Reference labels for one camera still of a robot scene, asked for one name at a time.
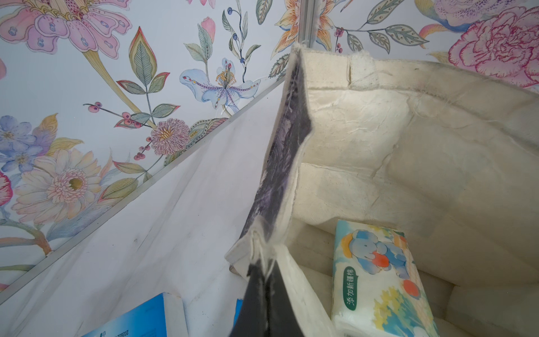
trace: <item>pink carnation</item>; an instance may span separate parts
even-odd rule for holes
[[[189,127],[182,120],[169,118],[159,122],[157,128],[151,131],[151,142],[155,154],[175,154],[189,143]]]
[[[7,204],[12,196],[11,181],[0,172],[0,206]]]
[[[471,25],[449,50],[463,69],[520,87],[539,83],[539,7],[514,7]]]

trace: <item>flower stem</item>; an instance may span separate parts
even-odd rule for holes
[[[0,247],[6,247],[6,246],[20,246],[20,245],[38,245],[41,249],[43,249],[43,252],[47,256],[50,252],[52,252],[51,246],[49,245],[49,242],[45,238],[45,235],[40,231],[33,227],[30,227],[28,225],[25,225],[20,222],[15,222],[13,220],[9,219],[0,219],[0,226],[10,226],[10,227],[16,227],[19,229],[22,229],[28,233],[30,233],[32,236],[34,236],[35,239],[25,239],[25,238],[3,238],[6,242],[3,242],[5,245],[2,245],[2,241],[0,241]]]
[[[149,109],[148,113],[150,114],[151,121],[155,124],[155,119],[151,115],[150,96],[148,95],[148,86],[145,84],[144,88],[146,89],[146,100],[148,101],[148,109]]]
[[[379,30],[385,30],[385,28],[368,29],[368,30],[361,30],[361,28],[359,28],[359,29],[344,29],[343,28],[343,30],[346,31],[346,33],[348,33],[348,32],[364,32],[364,33],[368,33],[368,32],[376,32],[376,31],[379,31]]]
[[[36,239],[27,238],[0,238],[0,248],[13,246],[33,246],[36,244]]]
[[[243,32],[241,30],[241,14],[239,14],[239,33],[241,34],[241,40],[243,41]]]
[[[116,115],[116,116],[118,116],[118,117],[120,117],[120,118],[123,118],[123,116],[122,116],[122,115],[118,115],[117,113],[115,113],[115,112],[112,112],[112,111],[110,111],[110,110],[107,110],[107,109],[103,109],[103,108],[99,108],[99,109],[100,109],[100,110],[103,110],[103,111],[106,111],[106,112],[108,112],[108,113],[111,113],[111,114],[113,114],[113,115]],[[152,126],[150,126],[150,125],[146,125],[146,124],[143,124],[143,125],[144,125],[144,126],[147,126],[147,127],[149,127],[149,128],[153,128],[153,127],[152,127]]]
[[[232,117],[232,115],[230,114],[230,112],[226,109],[226,106],[223,104],[223,111],[229,116],[229,117]]]
[[[89,50],[82,53],[84,57],[90,62],[92,67],[101,75],[103,80],[108,84],[108,86],[114,91],[116,95],[125,103],[127,106],[135,113],[141,112],[141,110],[133,103],[127,96],[123,93],[122,89],[116,84],[116,82],[110,77],[110,74],[105,69],[103,62],[99,58],[99,54],[95,51]]]
[[[146,173],[146,172],[148,172],[149,170],[151,170],[151,168],[154,167],[155,164],[157,164],[157,163],[159,162],[159,160],[161,160],[162,157],[163,157],[163,155],[161,155],[161,157],[159,157],[159,158],[155,161],[155,163],[154,163],[152,166],[150,166],[150,168],[147,169],[144,173]]]

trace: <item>green leaf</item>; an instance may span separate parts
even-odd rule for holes
[[[207,61],[213,53],[213,42],[211,41],[210,34],[200,25],[198,25],[198,39],[201,41],[202,54]]]
[[[248,14],[248,13],[245,12],[245,16],[244,16],[244,18],[243,18],[243,24],[242,24],[242,27],[241,27],[241,30],[242,30],[242,32],[241,32],[241,38],[242,38],[243,40],[245,40],[245,39],[247,38],[247,28],[248,28],[247,14]]]
[[[65,137],[58,137],[52,141],[49,150],[45,154],[46,156],[52,156],[57,150],[69,150],[75,145],[84,143],[80,139],[71,139]]]
[[[348,42],[348,46],[352,51],[363,50],[363,45],[361,44],[361,41],[355,35],[348,34],[346,36],[346,42]]]
[[[234,46],[234,39],[232,37],[230,38],[230,41],[229,41],[229,49],[234,54],[234,56],[236,56],[239,60],[240,57],[239,57],[238,51],[236,50],[236,47]]]
[[[178,158],[179,156],[181,156],[184,152],[185,152],[185,150],[180,150],[180,151],[176,152],[175,154],[171,154],[171,155],[166,156],[166,157],[165,157],[164,166],[167,166],[168,164],[170,164],[171,162],[173,162],[174,159],[176,159],[176,158]]]
[[[436,58],[436,60],[442,64],[452,65],[451,62],[449,62],[449,53],[446,51],[433,51],[427,55]]]
[[[148,86],[157,72],[157,60],[140,27],[129,46],[129,61],[135,75]]]
[[[230,25],[228,19],[226,18],[225,11],[223,11],[223,16],[221,18],[223,20],[223,27],[230,32],[230,34],[234,35],[234,28]]]
[[[144,95],[146,93],[144,88],[142,88],[140,85],[138,85],[135,82],[121,80],[121,81],[117,81],[116,83],[118,83],[125,91],[127,91],[130,94]]]
[[[135,122],[139,122],[140,124],[146,123],[150,119],[150,114],[146,112],[139,112],[137,114],[131,115],[131,120]]]
[[[134,174],[134,173],[143,173],[143,172],[146,172],[146,170],[140,166],[139,164],[135,164],[135,163],[120,163],[120,162],[116,162],[116,161],[113,161],[114,163],[114,166],[116,166],[116,168],[124,173],[127,173],[127,174]]]
[[[279,59],[277,59],[277,61],[271,67],[271,71],[269,72],[268,77],[273,78],[279,75],[280,73],[282,73],[285,70],[286,65],[288,64],[289,57],[290,57],[290,54],[284,54]]]
[[[412,27],[407,25],[391,25],[385,29],[385,32],[393,41],[405,46],[419,46],[429,42],[419,36]]]
[[[179,108],[179,105],[174,104],[159,104],[151,112],[151,115],[155,118],[165,118]]]
[[[147,171],[144,173],[144,179],[142,180],[142,183],[145,183],[148,179],[152,177],[151,174],[149,174]]]
[[[245,64],[247,64],[247,62],[249,62],[249,60],[251,59],[251,54],[253,53],[253,51],[258,49],[259,47],[259,44],[254,44],[249,48],[249,50],[247,50],[247,54],[245,54]]]
[[[404,0],[382,0],[374,8],[371,9],[368,17],[368,24],[377,24],[385,20],[393,12],[393,10],[400,5]]]
[[[101,195],[101,199],[125,198],[136,190],[139,181],[136,178],[124,178],[110,184]]]
[[[184,43],[184,45],[191,54],[193,60],[206,62],[206,60],[204,60],[204,52],[199,45],[196,43]]]
[[[13,266],[2,266],[0,270],[18,270],[18,271],[29,271],[34,268],[33,264],[16,264]]]
[[[264,20],[266,19],[266,16],[268,15],[268,12],[270,11],[271,5],[273,3],[273,0],[258,0],[257,1],[257,20],[258,24],[261,25],[264,23]]]
[[[150,89],[148,89],[148,93],[154,93],[159,92],[163,87],[165,86],[165,81],[167,80],[168,75],[170,73],[160,73],[155,75],[154,79],[151,81]]]
[[[389,39],[386,35],[382,33],[376,33],[376,32],[369,32],[369,38],[371,39],[372,43],[377,45],[380,48],[385,49],[389,54]]]

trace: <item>blue flower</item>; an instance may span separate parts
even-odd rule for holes
[[[26,151],[36,141],[35,136],[28,134],[31,130],[28,122],[19,123],[12,116],[0,118],[0,151]]]
[[[199,69],[184,71],[179,76],[179,81],[193,91],[197,101],[211,101],[214,109],[225,105],[229,106],[234,112],[238,112],[239,108],[236,103],[240,98],[253,97],[257,93],[260,80],[255,82],[245,81],[245,83],[239,86],[233,86],[236,83],[234,73],[234,65],[231,61],[224,58],[223,67],[217,69],[217,86],[212,84],[206,73]]]
[[[19,171],[31,171],[33,161],[37,154],[43,150],[41,146],[30,146],[26,151],[4,150],[0,151],[0,162],[5,163],[2,171],[9,172],[19,166]]]

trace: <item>plastic tissue packaging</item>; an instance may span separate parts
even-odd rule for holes
[[[404,233],[339,220],[331,319],[346,337],[439,337]]]

